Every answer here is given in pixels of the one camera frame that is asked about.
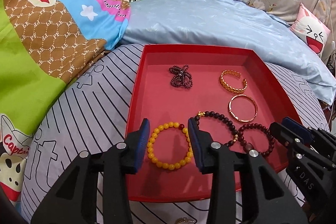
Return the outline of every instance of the dark red beaded bracelet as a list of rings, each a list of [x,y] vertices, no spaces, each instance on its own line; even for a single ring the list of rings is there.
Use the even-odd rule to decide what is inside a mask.
[[[243,126],[241,126],[239,128],[239,131],[238,131],[238,141],[240,142],[240,145],[244,148],[244,151],[246,153],[248,153],[250,150],[253,150],[254,147],[251,143],[247,143],[245,140],[244,140],[244,131],[246,129],[259,129],[261,132],[265,133],[266,136],[267,136],[267,139],[268,139],[268,150],[266,150],[265,152],[259,152],[263,157],[267,157],[269,154],[272,153],[273,151],[273,148],[274,148],[274,143],[275,143],[275,140],[274,140],[274,137],[273,135],[269,132],[269,129],[266,128],[265,126],[263,126],[261,123],[258,124],[258,123],[247,123],[247,124],[244,124]]]
[[[224,144],[225,146],[227,147],[233,146],[235,142],[238,141],[238,130],[233,125],[233,122],[229,120],[227,117],[225,117],[224,114],[219,114],[218,112],[215,113],[214,111],[206,111],[206,112],[199,111],[198,114],[194,117],[197,125],[200,124],[200,117],[203,117],[203,116],[204,117],[214,117],[215,119],[223,121],[223,123],[229,127],[229,130],[231,131],[234,138],[228,141],[227,143],[225,143]]]

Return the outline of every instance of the white star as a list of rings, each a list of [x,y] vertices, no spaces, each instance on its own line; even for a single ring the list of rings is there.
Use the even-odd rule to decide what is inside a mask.
[[[82,9],[83,11],[81,11],[81,16],[88,17],[88,19],[91,21],[95,16],[98,15],[93,11],[93,6],[87,7],[86,5],[82,5]]]

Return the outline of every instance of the pink and white pillow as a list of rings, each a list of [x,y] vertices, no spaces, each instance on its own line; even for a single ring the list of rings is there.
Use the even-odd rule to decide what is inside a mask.
[[[302,3],[300,3],[300,10],[296,21],[290,27],[290,30],[304,41],[319,57],[322,56],[330,30]]]

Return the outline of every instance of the colorful blanket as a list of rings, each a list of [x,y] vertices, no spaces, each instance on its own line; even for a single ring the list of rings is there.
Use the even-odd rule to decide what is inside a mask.
[[[49,107],[114,48],[129,16],[128,0],[0,0],[0,186],[12,203]]]

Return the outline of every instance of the red box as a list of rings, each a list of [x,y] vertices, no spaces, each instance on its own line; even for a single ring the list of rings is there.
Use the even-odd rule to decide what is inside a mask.
[[[175,88],[170,85],[174,76],[169,72],[173,65],[188,64],[193,77],[193,87]],[[151,132],[159,125],[172,122],[188,124],[188,119],[198,111],[214,111],[224,114],[236,128],[242,123],[228,113],[228,103],[234,96],[219,82],[224,70],[241,73],[238,79],[225,75],[226,82],[242,88],[242,79],[247,80],[244,94],[252,97],[258,105],[258,115],[252,121],[266,127],[272,122],[281,122],[291,117],[301,123],[287,94],[264,62],[252,50],[201,45],[146,45],[139,64],[128,114],[126,133],[139,129],[143,118],[148,118]],[[241,119],[254,116],[254,107],[246,99],[237,98],[232,110]],[[232,139],[226,125],[217,119],[201,117],[199,128],[211,134],[214,141],[226,143]],[[256,150],[268,148],[266,136],[257,129],[244,132],[247,142]],[[231,150],[243,152],[239,143]],[[175,163],[185,157],[188,143],[180,130],[169,128],[162,131],[154,144],[154,154],[162,162]],[[287,166],[286,148],[275,143],[267,161],[279,172]],[[235,174],[236,189],[240,189],[239,175]],[[178,170],[159,169],[145,154],[142,168],[136,175],[127,176],[130,200],[142,202],[185,202],[206,199],[211,193],[212,175],[202,175],[192,162]]]

